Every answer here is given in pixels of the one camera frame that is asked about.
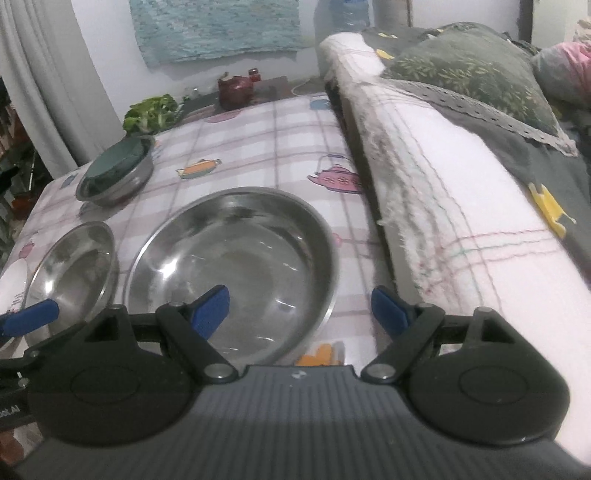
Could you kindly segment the large steel plate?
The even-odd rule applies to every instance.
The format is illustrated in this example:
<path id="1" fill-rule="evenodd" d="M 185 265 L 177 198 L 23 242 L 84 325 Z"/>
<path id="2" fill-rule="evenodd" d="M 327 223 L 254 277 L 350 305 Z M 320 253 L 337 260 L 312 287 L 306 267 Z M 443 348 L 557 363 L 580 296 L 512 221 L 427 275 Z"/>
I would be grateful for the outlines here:
<path id="1" fill-rule="evenodd" d="M 243 369 L 297 361 L 331 316 L 338 283 L 322 215 L 293 194 L 244 187 L 205 196 L 159 225 L 131 264 L 122 301 L 142 314 L 225 286 L 229 312 L 211 344 Z"/>

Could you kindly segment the green ceramic bowl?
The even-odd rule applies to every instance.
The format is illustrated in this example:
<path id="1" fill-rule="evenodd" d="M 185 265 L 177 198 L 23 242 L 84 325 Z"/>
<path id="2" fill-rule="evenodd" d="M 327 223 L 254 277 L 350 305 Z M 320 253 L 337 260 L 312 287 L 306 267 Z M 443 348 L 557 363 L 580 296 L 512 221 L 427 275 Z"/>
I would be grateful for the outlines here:
<path id="1" fill-rule="evenodd" d="M 129 173 L 152 146 L 151 136 L 125 137 L 100 154 L 89 166 L 85 178 L 98 188 L 106 188 Z"/>

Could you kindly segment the small steel bowl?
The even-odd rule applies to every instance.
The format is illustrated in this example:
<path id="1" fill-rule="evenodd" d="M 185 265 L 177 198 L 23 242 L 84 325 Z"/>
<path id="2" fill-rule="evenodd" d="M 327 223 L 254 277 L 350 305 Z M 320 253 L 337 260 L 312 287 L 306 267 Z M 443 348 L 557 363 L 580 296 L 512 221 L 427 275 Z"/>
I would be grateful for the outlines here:
<path id="1" fill-rule="evenodd" d="M 45 254 L 27 287 L 24 305 L 51 299 L 58 318 L 24 336 L 33 346 L 80 322 L 88 322 L 111 301 L 118 279 L 118 258 L 110 227 L 98 221 L 63 235 Z"/>

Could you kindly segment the white fringed blanket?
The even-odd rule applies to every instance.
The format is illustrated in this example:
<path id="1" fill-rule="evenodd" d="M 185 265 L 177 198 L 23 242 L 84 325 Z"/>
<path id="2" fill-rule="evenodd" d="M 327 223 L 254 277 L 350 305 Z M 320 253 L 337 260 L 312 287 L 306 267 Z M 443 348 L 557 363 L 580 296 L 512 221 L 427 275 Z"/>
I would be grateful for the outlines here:
<path id="1" fill-rule="evenodd" d="M 530 194 L 477 135 L 390 86 L 356 33 L 322 41 L 358 130 L 399 290 L 453 314 L 497 310 L 563 375 L 559 443 L 590 458 L 590 286 Z"/>

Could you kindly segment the steel bowl on table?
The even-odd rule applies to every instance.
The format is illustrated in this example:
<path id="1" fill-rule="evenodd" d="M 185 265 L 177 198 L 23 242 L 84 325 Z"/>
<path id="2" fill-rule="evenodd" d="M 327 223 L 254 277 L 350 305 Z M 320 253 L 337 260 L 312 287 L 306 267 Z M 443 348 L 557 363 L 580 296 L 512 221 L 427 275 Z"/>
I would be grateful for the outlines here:
<path id="1" fill-rule="evenodd" d="M 80 202 L 115 206 L 135 195 L 153 173 L 155 138 L 125 137 L 100 154 L 88 167 L 76 188 Z"/>

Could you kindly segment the plaid tablecloth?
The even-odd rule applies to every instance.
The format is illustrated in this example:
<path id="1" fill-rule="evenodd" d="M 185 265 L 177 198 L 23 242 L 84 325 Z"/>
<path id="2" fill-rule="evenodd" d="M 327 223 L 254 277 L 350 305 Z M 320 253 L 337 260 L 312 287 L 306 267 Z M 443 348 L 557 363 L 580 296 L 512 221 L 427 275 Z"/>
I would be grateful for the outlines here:
<path id="1" fill-rule="evenodd" d="M 98 220 L 113 232 L 126 274 L 149 235 L 189 203 L 235 187 L 270 187 L 307 201 L 328 222 L 339 250 L 335 309 L 315 344 L 342 342 L 362 367 L 389 338 L 370 313 L 370 294 L 392 276 L 338 117 L 324 93 L 295 96 L 183 124 L 157 136 L 154 171 L 132 199 L 112 209 L 76 199 L 82 171 L 43 190 L 10 253 L 35 269 L 76 225 Z"/>

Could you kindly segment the green lettuce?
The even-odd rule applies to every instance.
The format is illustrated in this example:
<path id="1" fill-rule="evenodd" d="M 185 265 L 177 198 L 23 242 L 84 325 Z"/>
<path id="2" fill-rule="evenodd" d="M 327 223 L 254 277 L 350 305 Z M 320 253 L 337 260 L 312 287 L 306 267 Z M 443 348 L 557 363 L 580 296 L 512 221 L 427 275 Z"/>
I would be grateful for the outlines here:
<path id="1" fill-rule="evenodd" d="M 155 135 L 175 125 L 179 104 L 169 94 L 150 97 L 129 107 L 122 127 L 127 136 Z"/>

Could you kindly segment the red onion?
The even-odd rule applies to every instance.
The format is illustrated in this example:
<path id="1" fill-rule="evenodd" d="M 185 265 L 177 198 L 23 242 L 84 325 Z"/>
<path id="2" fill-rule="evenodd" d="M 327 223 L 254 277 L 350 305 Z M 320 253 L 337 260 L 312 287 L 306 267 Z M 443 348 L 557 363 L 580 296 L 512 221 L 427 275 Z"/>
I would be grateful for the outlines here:
<path id="1" fill-rule="evenodd" d="M 224 110 L 235 110 L 252 101 L 254 90 L 249 77 L 231 76 L 225 72 L 217 80 L 219 105 Z"/>

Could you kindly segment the grey curtain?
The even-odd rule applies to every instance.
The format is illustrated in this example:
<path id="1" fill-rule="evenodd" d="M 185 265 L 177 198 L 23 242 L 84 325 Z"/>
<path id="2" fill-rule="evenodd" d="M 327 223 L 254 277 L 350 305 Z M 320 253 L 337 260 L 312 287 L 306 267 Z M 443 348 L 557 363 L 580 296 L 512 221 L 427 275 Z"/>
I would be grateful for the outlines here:
<path id="1" fill-rule="evenodd" d="M 1 77 L 54 178 L 124 136 L 69 1 L 1 3 Z"/>

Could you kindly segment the red jar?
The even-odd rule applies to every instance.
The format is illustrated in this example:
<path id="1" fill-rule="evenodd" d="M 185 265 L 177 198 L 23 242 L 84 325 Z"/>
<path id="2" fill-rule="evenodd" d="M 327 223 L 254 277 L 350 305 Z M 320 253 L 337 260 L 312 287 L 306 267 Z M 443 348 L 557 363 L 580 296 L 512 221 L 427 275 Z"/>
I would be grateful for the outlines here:
<path id="1" fill-rule="evenodd" d="M 256 83 L 256 82 L 259 82 L 260 80 L 262 80 L 262 78 L 260 77 L 260 74 L 259 74 L 259 69 L 257 69 L 257 68 L 249 69 L 249 79 L 253 83 Z"/>

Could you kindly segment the green leaf pillow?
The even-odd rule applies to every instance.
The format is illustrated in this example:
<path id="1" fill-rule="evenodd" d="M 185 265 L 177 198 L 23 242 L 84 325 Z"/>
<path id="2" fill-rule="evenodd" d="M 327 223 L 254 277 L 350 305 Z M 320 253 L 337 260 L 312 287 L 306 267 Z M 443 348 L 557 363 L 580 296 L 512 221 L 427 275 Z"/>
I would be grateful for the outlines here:
<path id="1" fill-rule="evenodd" d="M 489 27 L 460 22 L 422 32 L 391 55 L 382 76 L 430 103 L 575 156 L 530 58 Z"/>

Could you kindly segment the teal wall hanging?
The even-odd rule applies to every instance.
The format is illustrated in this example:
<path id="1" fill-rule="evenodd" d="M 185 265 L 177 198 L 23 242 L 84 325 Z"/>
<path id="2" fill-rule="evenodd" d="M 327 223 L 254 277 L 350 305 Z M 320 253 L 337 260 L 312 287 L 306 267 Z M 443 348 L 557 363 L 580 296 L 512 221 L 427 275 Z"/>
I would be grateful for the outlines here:
<path id="1" fill-rule="evenodd" d="M 129 8 L 150 68 L 303 45 L 297 1 L 152 0 L 131 1 Z"/>

